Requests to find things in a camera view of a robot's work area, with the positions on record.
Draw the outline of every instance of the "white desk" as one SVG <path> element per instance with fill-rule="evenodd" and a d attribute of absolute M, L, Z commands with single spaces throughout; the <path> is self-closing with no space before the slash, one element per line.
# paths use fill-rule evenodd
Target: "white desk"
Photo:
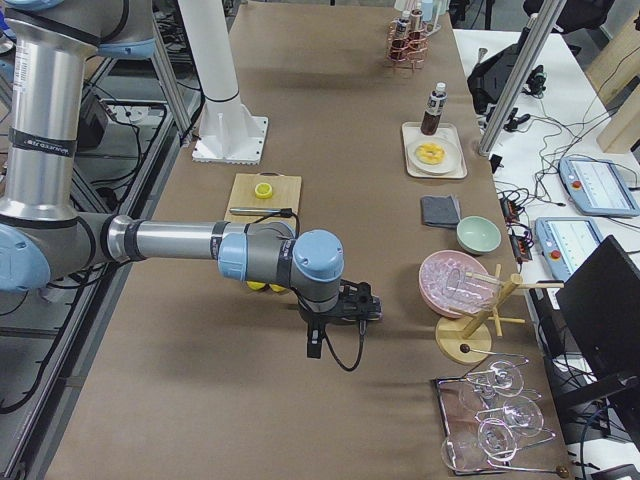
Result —
<path fill-rule="evenodd" d="M 519 33 L 514 32 L 455 30 L 454 33 L 464 72 L 467 76 L 471 73 L 477 61 L 478 48 L 484 47 L 489 50 L 485 57 L 486 59 L 506 46 L 515 43 L 519 37 Z M 568 153 L 589 155 L 597 159 L 610 159 L 619 165 L 634 169 L 634 171 L 638 172 L 640 178 L 640 166 L 631 153 L 624 155 L 605 154 L 598 146 L 596 137 L 609 122 L 605 113 L 606 110 L 596 97 L 591 84 L 560 35 L 554 34 L 549 37 L 538 58 L 536 65 L 538 64 L 544 65 L 544 70 L 547 72 L 547 82 L 545 84 L 547 90 L 544 93 L 544 98 L 538 100 L 524 94 L 520 95 L 515 105 L 518 107 L 518 116 L 525 113 L 539 117 L 549 116 L 565 125 L 581 123 L 583 122 L 583 117 L 586 118 L 585 121 L 589 123 L 583 133 L 590 130 L 591 127 L 595 126 L 595 128 Z M 502 165 L 504 168 L 499 168 L 496 172 L 494 176 L 496 182 L 513 183 L 519 187 L 528 188 L 533 192 L 534 174 L 543 166 L 539 152 L 545 146 L 544 137 L 545 135 L 558 133 L 560 129 L 542 122 L 531 123 L 532 120 L 520 127 L 521 130 L 528 129 L 526 134 L 503 131 L 492 153 L 503 157 Z M 574 125 L 571 129 L 578 133 L 581 127 L 581 125 Z M 558 136 L 548 137 L 548 147 L 543 151 L 543 154 L 552 153 L 556 148 L 568 145 L 571 142 L 571 138 L 571 135 L 566 131 L 563 131 Z M 619 170 L 627 184 L 635 186 L 633 174 L 624 169 Z M 547 187 L 554 202 L 566 203 L 567 206 L 559 207 L 534 201 L 526 207 L 530 226 L 533 226 L 535 219 L 538 217 L 573 217 L 581 215 L 571 204 L 558 175 L 546 175 L 544 177 L 544 185 Z M 496 188 L 498 190 L 509 190 L 512 187 L 496 183 Z M 634 192 L 634 196 L 637 201 L 640 201 L 640 192 Z M 640 217 L 622 220 L 625 223 L 640 227 Z M 526 216 L 521 221 L 526 223 Z M 632 251 L 640 248 L 639 231 L 617 225 L 604 218 L 597 218 L 596 223 L 605 237 L 613 234 L 625 250 Z M 551 279 L 551 271 L 542 257 L 540 249 L 536 246 L 532 253 L 533 261 L 523 264 L 522 274 L 525 281 L 535 282 L 542 279 Z M 640 265 L 640 255 L 633 255 L 631 258 L 636 264 Z"/>

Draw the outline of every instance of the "folded napkin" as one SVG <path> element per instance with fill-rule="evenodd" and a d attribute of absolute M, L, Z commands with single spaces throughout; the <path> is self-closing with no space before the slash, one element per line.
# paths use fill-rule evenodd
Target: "folded napkin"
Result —
<path fill-rule="evenodd" d="M 456 228 L 460 221 L 460 203 L 453 195 L 435 197 L 427 195 L 420 199 L 422 223 L 430 227 Z"/>

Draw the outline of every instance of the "brown bottle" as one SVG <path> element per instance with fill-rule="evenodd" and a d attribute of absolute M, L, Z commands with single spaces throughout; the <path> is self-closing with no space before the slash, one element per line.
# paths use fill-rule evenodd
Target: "brown bottle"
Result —
<path fill-rule="evenodd" d="M 422 119 L 422 125 L 420 125 L 420 131 L 425 135 L 433 135 L 438 129 L 442 110 L 444 109 L 444 104 L 447 101 L 446 88 L 447 86 L 445 83 L 439 82 L 436 85 L 436 89 L 431 92 L 431 95 L 429 95 L 427 108 L 424 111 L 424 118 Z"/>

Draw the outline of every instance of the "light green bowl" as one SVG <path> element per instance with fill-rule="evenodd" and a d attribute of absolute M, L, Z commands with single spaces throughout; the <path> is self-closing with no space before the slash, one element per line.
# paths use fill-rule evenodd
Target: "light green bowl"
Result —
<path fill-rule="evenodd" d="M 500 245 L 500 230 L 484 217 L 465 217 L 456 228 L 458 243 L 475 255 L 493 252 Z"/>

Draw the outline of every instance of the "white tray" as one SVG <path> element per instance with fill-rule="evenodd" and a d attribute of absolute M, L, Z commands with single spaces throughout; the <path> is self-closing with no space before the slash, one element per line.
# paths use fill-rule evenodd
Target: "white tray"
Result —
<path fill-rule="evenodd" d="M 420 122 L 405 122 L 402 124 L 402 141 L 404 142 L 404 160 L 407 168 L 407 173 L 415 178 L 465 178 L 467 176 L 467 165 L 464 161 L 464 154 L 462 153 L 462 145 L 460 145 L 460 138 L 458 137 L 458 130 L 455 125 L 451 123 L 441 123 L 438 126 L 436 133 L 430 137 L 423 135 L 420 131 Z M 409 160 L 409 153 L 407 146 L 411 145 L 423 138 L 428 141 L 429 138 L 440 137 L 453 143 L 460 150 L 460 162 L 457 167 L 446 175 L 431 175 L 427 172 L 418 170 Z"/>

